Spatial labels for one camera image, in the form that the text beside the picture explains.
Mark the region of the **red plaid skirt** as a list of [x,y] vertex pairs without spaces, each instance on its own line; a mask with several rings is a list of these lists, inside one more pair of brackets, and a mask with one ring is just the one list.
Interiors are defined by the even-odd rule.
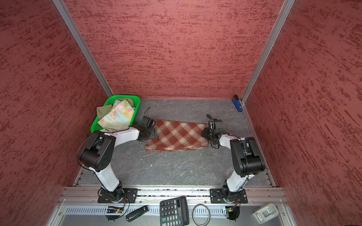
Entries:
[[209,146],[209,141],[202,137],[206,124],[157,120],[157,137],[149,140],[145,146],[147,152],[175,152],[198,150]]

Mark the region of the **floral pastel skirt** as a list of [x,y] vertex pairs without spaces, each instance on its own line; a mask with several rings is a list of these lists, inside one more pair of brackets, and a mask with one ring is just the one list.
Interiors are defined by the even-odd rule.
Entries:
[[135,114],[129,98],[118,99],[112,105],[111,110],[104,115],[97,124],[102,127],[102,132],[114,132],[128,129]]

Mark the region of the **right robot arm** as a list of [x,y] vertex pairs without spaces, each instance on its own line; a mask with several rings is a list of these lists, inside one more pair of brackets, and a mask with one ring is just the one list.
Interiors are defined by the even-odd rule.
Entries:
[[256,140],[253,137],[240,138],[225,131],[216,133],[209,128],[205,128],[201,135],[210,141],[211,145],[216,144],[218,147],[230,149],[234,168],[231,176],[225,180],[222,189],[214,189],[210,192],[211,198],[215,198],[216,202],[247,203],[244,186],[255,175],[265,170]]

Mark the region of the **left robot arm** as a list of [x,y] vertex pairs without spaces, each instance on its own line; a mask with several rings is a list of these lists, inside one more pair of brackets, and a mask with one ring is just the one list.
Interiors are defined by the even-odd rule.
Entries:
[[114,148],[130,141],[146,141],[157,137],[155,128],[130,127],[123,131],[106,133],[93,132],[79,147],[78,163],[91,171],[101,183],[99,201],[112,203],[126,201],[121,181],[111,167]]

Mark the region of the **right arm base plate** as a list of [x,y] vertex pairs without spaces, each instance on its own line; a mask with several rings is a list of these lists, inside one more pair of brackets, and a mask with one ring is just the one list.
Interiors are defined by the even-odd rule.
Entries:
[[246,190],[242,189],[238,192],[230,192],[227,187],[212,188],[210,191],[211,203],[226,203],[226,204],[245,204],[248,203]]

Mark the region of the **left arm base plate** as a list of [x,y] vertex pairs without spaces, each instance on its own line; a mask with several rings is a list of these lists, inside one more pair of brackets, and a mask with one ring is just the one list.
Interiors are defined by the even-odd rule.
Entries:
[[98,192],[98,203],[111,203],[122,204],[125,201],[129,203],[135,203],[137,198],[138,189],[136,188],[123,188],[123,193],[119,200],[114,201],[113,198],[108,195],[108,191],[101,188]]

